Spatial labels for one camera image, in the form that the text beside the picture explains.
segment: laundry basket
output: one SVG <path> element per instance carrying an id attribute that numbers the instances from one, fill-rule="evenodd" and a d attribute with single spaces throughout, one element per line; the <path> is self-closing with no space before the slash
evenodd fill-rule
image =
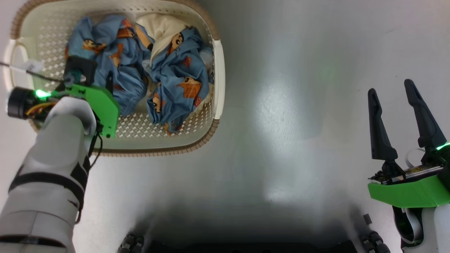
<path id="1" fill-rule="evenodd" d="M 202 147 L 214 135 L 225 100 L 225 62 L 220 35 L 208 12 L 192 0 L 30 0 L 14 18 L 4 61 L 21 65 L 28 59 L 44 60 L 42 73 L 62 79 L 64 49 L 82 17 L 99 20 L 107 14 L 123 14 L 134 21 L 149 13 L 184 19 L 209 42 L 215 58 L 214 93 L 201 113 L 188 119 L 176 134 L 168 134 L 161 125 L 152 124 L 146 111 L 120 117 L 116 138 L 104 138 L 102 154 L 138 157 L 187 153 Z M 11 69 L 4 69 L 4 76 L 9 89 L 22 86 L 50 91 L 57 86 Z M 37 125 L 33 122 L 31 125 L 37 130 Z"/>

